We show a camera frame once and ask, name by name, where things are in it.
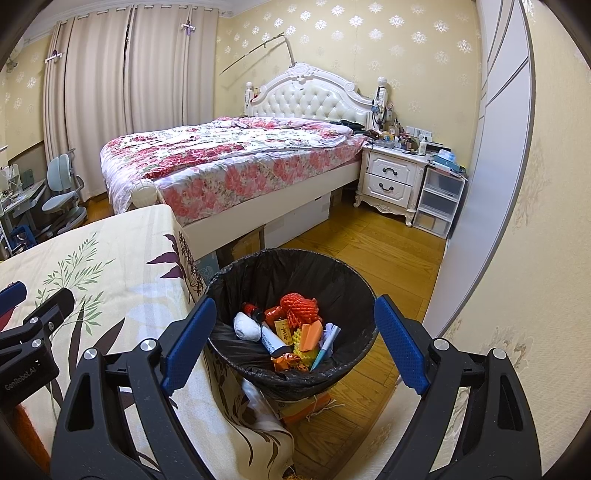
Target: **screw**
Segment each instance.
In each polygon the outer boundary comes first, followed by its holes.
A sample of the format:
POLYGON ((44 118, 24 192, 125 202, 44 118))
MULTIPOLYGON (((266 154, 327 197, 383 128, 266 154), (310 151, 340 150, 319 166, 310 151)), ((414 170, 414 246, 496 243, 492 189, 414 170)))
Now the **screw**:
POLYGON ((86 352, 84 352, 84 358, 87 360, 92 360, 97 354, 98 352, 96 351, 96 348, 89 348, 86 352))
POLYGON ((433 346, 437 350, 445 351, 449 348, 449 343, 447 340, 444 340, 443 338, 438 338, 433 342, 433 346))
POLYGON ((151 339, 151 338, 144 340, 139 347, 144 352, 149 352, 150 350, 154 350, 156 348, 156 340, 151 339))
POLYGON ((504 360, 505 358, 507 358, 507 353, 502 348, 495 348, 492 351, 492 354, 499 360, 504 360))

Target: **trash can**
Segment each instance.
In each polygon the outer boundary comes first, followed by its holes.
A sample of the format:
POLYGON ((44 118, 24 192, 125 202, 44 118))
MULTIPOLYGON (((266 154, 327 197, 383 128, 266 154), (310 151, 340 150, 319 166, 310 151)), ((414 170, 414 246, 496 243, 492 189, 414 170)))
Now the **trash can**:
POLYGON ((205 295, 217 306, 211 347, 222 361, 275 400, 298 401, 326 391, 369 352, 378 334, 375 295, 369 284, 344 262, 315 252, 271 248, 248 255, 217 273, 205 295), (323 324, 341 328, 332 357, 313 372, 275 372, 260 342, 240 340, 234 332, 233 319, 243 302, 268 309, 292 292, 316 299, 323 324))

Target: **pink floral comforter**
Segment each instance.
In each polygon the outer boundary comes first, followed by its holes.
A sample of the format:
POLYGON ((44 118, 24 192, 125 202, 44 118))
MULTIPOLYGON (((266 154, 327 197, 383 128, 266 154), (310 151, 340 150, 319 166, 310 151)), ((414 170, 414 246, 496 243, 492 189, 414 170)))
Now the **pink floral comforter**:
POLYGON ((188 225, 347 163, 364 142, 324 122, 222 118, 117 138, 100 159, 115 213, 129 208, 133 183, 148 178, 188 225))

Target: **bedsheet with leaf pattern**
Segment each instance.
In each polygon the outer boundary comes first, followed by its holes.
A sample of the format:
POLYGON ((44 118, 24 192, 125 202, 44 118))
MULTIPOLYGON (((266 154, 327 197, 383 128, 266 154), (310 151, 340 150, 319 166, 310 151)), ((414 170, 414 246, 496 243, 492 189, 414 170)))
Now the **bedsheet with leaf pattern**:
MULTIPOLYGON (((187 316, 205 287, 183 230, 166 205, 75 229, 0 264, 2 288, 18 280, 27 287, 27 299, 0 330, 21 325, 36 305, 62 287, 71 289, 76 299, 73 314, 52 337, 58 378, 22 405, 49 453, 55 415, 82 353, 93 346, 103 354, 128 351, 145 338, 158 338, 168 324, 187 316)), ((133 395, 122 396, 136 447, 154 463, 133 395)), ((293 438, 257 390, 239 384, 210 351, 201 355, 172 401, 216 478, 282 478, 291 462, 293 438)))

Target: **light blue chair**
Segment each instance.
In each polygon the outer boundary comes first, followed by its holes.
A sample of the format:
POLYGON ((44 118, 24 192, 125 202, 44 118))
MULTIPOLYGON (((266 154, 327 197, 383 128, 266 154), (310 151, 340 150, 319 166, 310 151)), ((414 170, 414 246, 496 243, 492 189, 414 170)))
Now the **light blue chair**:
POLYGON ((86 208, 79 206, 80 191, 84 188, 84 181, 74 175, 72 163, 74 148, 67 154, 60 155, 49 162, 47 168, 47 184, 58 193, 43 204, 44 213, 63 212, 55 222, 46 227, 43 232, 48 236, 60 235, 81 225, 86 219, 86 208))

